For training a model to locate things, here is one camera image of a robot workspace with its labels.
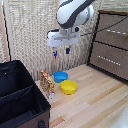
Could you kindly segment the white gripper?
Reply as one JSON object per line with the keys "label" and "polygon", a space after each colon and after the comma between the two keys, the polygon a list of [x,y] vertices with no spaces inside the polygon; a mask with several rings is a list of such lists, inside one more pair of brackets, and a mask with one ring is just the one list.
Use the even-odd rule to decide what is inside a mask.
{"label": "white gripper", "polygon": [[[59,47],[66,45],[73,45],[79,42],[80,28],[73,27],[70,29],[55,29],[47,33],[47,45],[49,47]],[[66,54],[70,54],[71,48],[66,48]],[[53,55],[57,57],[57,49],[53,48]]]}

